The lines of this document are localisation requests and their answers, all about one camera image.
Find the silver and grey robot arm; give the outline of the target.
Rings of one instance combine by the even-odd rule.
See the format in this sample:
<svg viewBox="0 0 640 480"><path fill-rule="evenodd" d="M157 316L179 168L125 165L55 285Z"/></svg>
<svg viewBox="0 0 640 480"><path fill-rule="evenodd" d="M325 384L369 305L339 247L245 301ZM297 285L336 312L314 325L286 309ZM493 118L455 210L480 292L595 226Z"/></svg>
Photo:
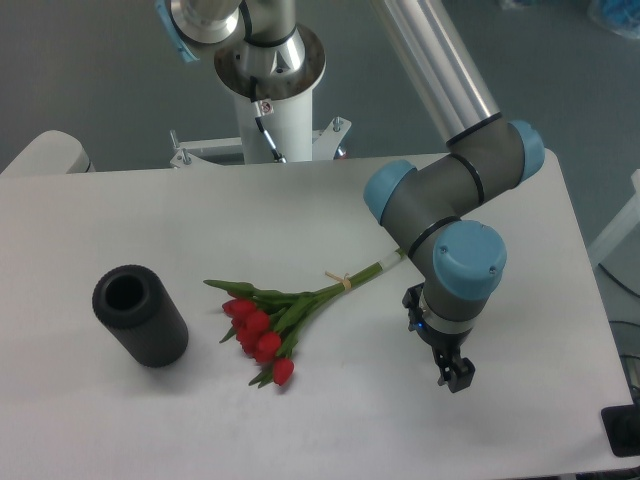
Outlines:
<svg viewBox="0 0 640 480"><path fill-rule="evenodd" d="M342 124L321 134L311 126L324 48L297 21L294 2L159 1L155 8L182 60L213 50L217 76L235 98L246 163L334 155ZM363 198L424 277L403 298L409 328L432 348L440 383L457 392L475 373L461 344L507 258L502 238L468 214L537 173L545 148L529 124L503 118L440 2L376 1L373 9L448 153L421 169L388 163Z"/></svg>

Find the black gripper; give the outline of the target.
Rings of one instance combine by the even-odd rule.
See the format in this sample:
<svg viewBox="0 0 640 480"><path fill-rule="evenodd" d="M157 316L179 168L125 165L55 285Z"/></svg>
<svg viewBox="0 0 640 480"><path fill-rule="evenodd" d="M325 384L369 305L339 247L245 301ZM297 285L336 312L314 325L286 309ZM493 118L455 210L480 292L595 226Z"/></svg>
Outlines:
<svg viewBox="0 0 640 480"><path fill-rule="evenodd" d="M473 320L452 321L437 315L424 299L423 287L410 287L402 299L408 311L408 329L432 347L439 369L437 384L458 393L471 385L475 374L474 364L460 354L461 345L473 329Z"/></svg>

